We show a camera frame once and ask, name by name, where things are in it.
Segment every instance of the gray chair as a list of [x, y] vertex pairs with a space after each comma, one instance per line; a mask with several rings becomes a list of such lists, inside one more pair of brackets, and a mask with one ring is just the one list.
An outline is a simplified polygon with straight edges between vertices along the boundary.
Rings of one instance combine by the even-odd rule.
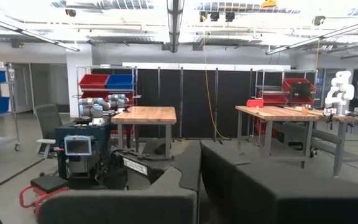
[[38, 153], [47, 159], [56, 145], [55, 128], [62, 125], [62, 120], [54, 104], [36, 106], [34, 110], [42, 133], [42, 139], [37, 140], [37, 143], [41, 143]]

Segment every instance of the butcher block tabletop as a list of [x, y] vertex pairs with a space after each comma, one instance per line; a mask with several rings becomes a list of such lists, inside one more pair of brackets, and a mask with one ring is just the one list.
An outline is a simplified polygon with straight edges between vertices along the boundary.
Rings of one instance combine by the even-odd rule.
[[177, 115], [174, 107], [132, 106], [111, 118], [116, 124], [175, 124]]
[[236, 109], [252, 116], [262, 118], [266, 121], [317, 121], [319, 116], [308, 114], [303, 115], [298, 111], [286, 110], [276, 106], [264, 106], [254, 108], [248, 106], [236, 106]]
[[[300, 113], [302, 111], [301, 108], [294, 108], [294, 107], [286, 107], [285, 109], [287, 110], [292, 110], [292, 111], [297, 111], [298, 113]], [[320, 118], [324, 117], [323, 111], [322, 110], [309, 110], [309, 114], [314, 114], [319, 116]], [[338, 115], [334, 115], [333, 116], [333, 121], [339, 121], [339, 122], [358, 122], [358, 117], [354, 117], [354, 116], [338, 116]]]

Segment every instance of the table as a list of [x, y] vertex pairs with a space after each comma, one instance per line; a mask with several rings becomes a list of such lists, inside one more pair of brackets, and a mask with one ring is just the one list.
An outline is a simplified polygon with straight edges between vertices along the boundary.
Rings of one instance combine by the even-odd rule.
[[[237, 125], [237, 146], [240, 148], [242, 140], [242, 115], [247, 113], [249, 115], [258, 117], [266, 121], [266, 130], [264, 137], [263, 156], [273, 156], [276, 159], [284, 161], [301, 161], [306, 164], [308, 158], [308, 150], [311, 145], [311, 133], [313, 122], [319, 119], [318, 116], [308, 114], [303, 115], [297, 111], [290, 111], [276, 106], [264, 106], [263, 108], [251, 108], [247, 106], [236, 106], [238, 114]], [[301, 121], [306, 123], [307, 132], [302, 136], [303, 155], [289, 146], [280, 143], [278, 140], [272, 140], [273, 122], [275, 121]]]
[[[301, 112], [301, 108], [292, 108], [286, 107], [286, 110]], [[322, 110], [310, 110], [309, 114], [315, 114], [319, 116], [320, 119], [324, 119], [324, 114]], [[339, 122], [338, 134], [329, 134], [324, 131], [313, 130], [312, 136], [316, 138], [323, 139], [325, 141], [336, 144], [336, 147], [329, 146], [322, 142], [312, 141], [312, 146], [315, 146], [319, 150], [330, 153], [334, 155], [334, 170], [333, 176], [337, 177], [342, 169], [343, 162], [358, 162], [358, 157], [347, 157], [344, 158], [345, 155], [345, 140], [346, 140], [346, 128], [348, 123], [358, 122], [358, 117], [352, 116], [333, 116], [333, 121]]]
[[111, 122], [117, 124], [118, 148], [124, 148], [124, 131], [122, 125], [165, 125], [165, 157], [170, 156], [172, 141], [172, 125], [177, 121], [174, 107], [163, 106], [132, 106], [128, 112], [122, 112], [111, 118]]

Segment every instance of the white robotic arm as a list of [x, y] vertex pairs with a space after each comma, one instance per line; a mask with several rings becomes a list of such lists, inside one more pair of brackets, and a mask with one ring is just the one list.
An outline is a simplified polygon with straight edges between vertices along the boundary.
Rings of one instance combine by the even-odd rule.
[[349, 83], [351, 75], [350, 71], [341, 71], [337, 72], [336, 78], [331, 80], [331, 89], [325, 99], [325, 115], [345, 115], [347, 101], [354, 97], [354, 86]]

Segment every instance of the concrete floor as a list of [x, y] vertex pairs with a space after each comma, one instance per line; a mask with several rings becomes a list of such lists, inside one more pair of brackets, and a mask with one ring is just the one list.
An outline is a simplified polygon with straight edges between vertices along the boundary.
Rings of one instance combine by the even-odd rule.
[[[64, 114], [62, 120], [65, 123], [70, 118]], [[326, 125], [319, 123], [318, 128], [326, 130]], [[327, 131], [336, 133], [336, 127], [332, 131]], [[0, 117], [0, 137], [13, 139], [0, 145], [0, 183], [42, 158], [36, 153], [39, 147], [36, 140], [41, 137], [41, 134], [37, 120], [32, 113], [19, 114], [19, 134], [21, 150], [16, 152], [14, 150], [16, 134], [13, 119], [11, 116]], [[223, 143], [228, 146], [235, 145], [235, 142], [224, 141]], [[173, 148], [183, 148], [187, 144], [186, 141], [175, 142]], [[243, 147], [243, 150], [247, 150], [246, 144]], [[358, 155], [358, 127], [354, 128], [352, 134], [350, 132], [347, 134], [346, 151]], [[56, 160], [45, 160], [0, 186], [0, 217], [3, 223], [36, 223], [32, 209], [20, 207], [19, 192], [30, 183], [31, 179], [38, 177], [40, 172], [52, 173], [56, 168]], [[333, 171], [333, 156], [319, 152], [317, 157], [310, 159], [307, 169], [315, 174], [330, 177]], [[339, 178], [358, 183], [358, 162], [344, 164]], [[28, 195], [27, 200], [31, 200], [32, 197], [32, 195]]]

